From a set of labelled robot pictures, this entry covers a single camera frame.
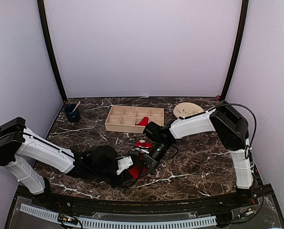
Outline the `plain red sock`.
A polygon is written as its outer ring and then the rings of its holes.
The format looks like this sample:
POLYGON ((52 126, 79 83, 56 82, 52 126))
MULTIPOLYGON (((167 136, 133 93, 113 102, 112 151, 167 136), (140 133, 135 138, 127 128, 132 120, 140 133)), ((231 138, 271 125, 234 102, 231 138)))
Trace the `plain red sock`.
POLYGON ((143 167, 142 172, 140 171, 142 166, 139 163, 142 161, 144 155, 148 154, 151 150, 152 144, 145 140, 138 140, 136 145, 133 147, 131 158, 134 165, 128 169, 128 172, 132 175, 133 179, 137 179, 139 174, 146 172, 145 167, 143 167))

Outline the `wooden compartment tray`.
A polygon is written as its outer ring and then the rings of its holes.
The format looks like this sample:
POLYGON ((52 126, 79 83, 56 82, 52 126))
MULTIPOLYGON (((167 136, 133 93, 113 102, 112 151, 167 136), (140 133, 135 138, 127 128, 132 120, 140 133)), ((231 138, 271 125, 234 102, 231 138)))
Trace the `wooden compartment tray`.
POLYGON ((142 134, 145 126, 137 126, 136 118, 164 125, 164 109, 154 107, 112 106, 105 122, 107 131, 142 134))

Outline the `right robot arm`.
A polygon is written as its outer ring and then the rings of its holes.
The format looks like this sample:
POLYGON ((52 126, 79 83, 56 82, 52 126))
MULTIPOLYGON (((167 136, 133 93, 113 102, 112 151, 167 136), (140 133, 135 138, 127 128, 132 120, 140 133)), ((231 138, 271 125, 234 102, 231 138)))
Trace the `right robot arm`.
POLYGON ((146 168, 152 170, 163 159, 177 139, 187 136, 216 132, 222 145, 231 154, 239 192, 233 195, 233 203, 243 207, 251 199, 248 190, 253 184, 253 163, 251 149, 254 137, 249 135, 248 121, 235 109, 237 104, 226 101, 199 114, 179 117, 166 126, 150 122, 143 134, 155 145, 143 158, 146 168))

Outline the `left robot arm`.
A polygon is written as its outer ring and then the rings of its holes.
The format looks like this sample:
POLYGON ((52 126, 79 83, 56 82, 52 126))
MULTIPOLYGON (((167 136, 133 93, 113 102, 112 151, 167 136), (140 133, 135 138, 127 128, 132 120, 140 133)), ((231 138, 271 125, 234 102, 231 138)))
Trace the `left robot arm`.
POLYGON ((118 158, 110 146, 99 146, 86 153, 71 151, 33 133, 26 127, 25 119, 14 118, 0 126, 0 166, 9 170, 30 193, 38 195, 39 202, 46 208, 53 208, 57 198, 49 191, 48 181, 36 173, 26 157, 74 178, 98 178, 111 187, 123 187, 126 181, 133 179, 128 171, 133 165, 130 156, 118 158))

